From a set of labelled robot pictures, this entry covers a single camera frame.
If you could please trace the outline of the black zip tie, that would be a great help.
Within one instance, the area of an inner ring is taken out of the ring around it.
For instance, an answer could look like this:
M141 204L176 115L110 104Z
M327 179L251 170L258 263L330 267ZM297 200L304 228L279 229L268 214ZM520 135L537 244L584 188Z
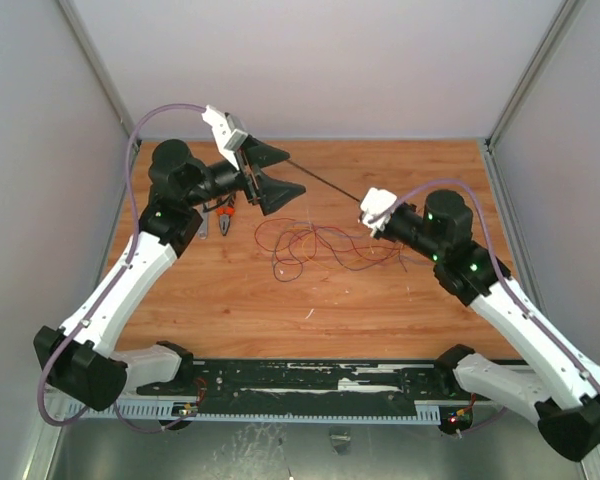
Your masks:
M298 163L294 162L293 160L287 159L286 163L288 163L289 165L291 165L293 168L299 170L300 172L304 173L305 175L308 175L309 177L319 181L320 183L326 185L327 187L337 191L338 193L346 196L347 198L357 202L358 204L361 202L361 200L356 197L355 195L353 195L352 193L346 191L345 189L335 185L334 183L326 180L325 178L313 173L312 171L308 170L307 168L299 165Z

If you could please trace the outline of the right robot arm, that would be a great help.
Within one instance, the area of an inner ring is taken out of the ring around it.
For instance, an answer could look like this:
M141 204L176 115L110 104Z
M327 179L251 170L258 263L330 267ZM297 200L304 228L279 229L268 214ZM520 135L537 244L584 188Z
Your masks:
M433 263L441 287L492 325L533 373L518 374L457 345L437 362L436 391L493 400L534 424L562 457L579 462L600 446L600 365L575 347L533 304L491 243L473 238L477 206L453 190L430 192L422 213L392 192L371 188L360 223L374 238L399 242Z

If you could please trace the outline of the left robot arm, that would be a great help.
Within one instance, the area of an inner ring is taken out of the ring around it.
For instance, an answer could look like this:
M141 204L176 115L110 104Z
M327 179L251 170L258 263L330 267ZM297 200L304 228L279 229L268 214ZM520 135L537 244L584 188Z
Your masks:
M43 327L34 338L43 383L94 411L106 410L126 390L155 383L176 395L188 392L195 381L189 351L161 341L145 350L118 352L118 338L141 300L202 226L199 206L243 192L249 203L270 215L305 193L304 186L264 172L289 158L288 152L252 136L212 165L196 158L182 140L160 143L148 171L148 204L116 266L59 328Z

